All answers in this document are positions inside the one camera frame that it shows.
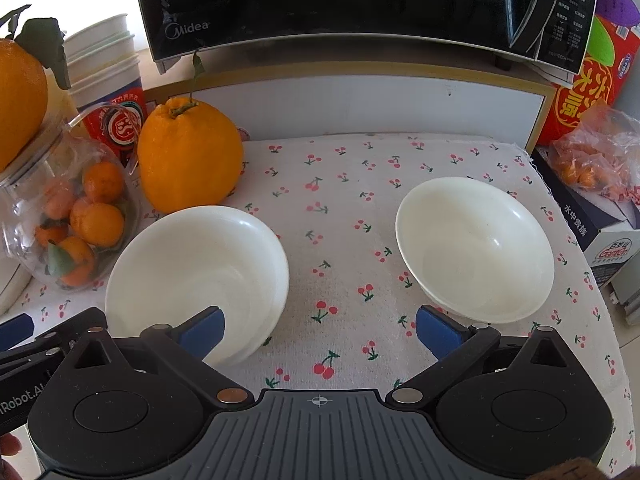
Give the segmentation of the person's left hand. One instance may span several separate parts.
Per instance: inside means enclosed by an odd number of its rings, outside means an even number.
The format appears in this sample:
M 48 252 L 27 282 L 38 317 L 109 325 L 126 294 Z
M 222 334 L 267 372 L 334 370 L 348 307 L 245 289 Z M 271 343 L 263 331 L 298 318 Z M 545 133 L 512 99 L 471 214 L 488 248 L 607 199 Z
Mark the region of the person's left hand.
M 22 442 L 13 434 L 4 434 L 0 437 L 0 454 L 2 456 L 14 456 L 21 452 Z

